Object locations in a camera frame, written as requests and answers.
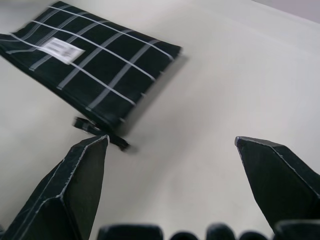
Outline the black grid pencil pouch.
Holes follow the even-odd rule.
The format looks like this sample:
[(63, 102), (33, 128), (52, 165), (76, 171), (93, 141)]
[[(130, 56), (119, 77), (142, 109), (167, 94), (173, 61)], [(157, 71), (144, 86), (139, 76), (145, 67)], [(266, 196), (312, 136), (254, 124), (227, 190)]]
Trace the black grid pencil pouch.
[(63, 1), (0, 33), (0, 56), (80, 112), (74, 127), (122, 151), (118, 129), (181, 51)]

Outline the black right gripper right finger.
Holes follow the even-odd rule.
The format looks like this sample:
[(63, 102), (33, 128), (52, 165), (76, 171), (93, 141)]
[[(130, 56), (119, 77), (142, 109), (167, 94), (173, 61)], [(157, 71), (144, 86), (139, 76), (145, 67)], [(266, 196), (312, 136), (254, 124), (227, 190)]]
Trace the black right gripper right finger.
[(234, 144), (271, 227), (283, 220), (320, 220), (320, 174), (285, 145), (246, 136)]

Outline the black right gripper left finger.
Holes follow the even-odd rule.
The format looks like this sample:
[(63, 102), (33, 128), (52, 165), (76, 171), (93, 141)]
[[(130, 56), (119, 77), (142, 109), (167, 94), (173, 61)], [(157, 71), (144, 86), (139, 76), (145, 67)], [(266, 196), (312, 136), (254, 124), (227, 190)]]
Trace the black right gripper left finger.
[(0, 240), (89, 240), (96, 218), (110, 138), (72, 146), (36, 186)]

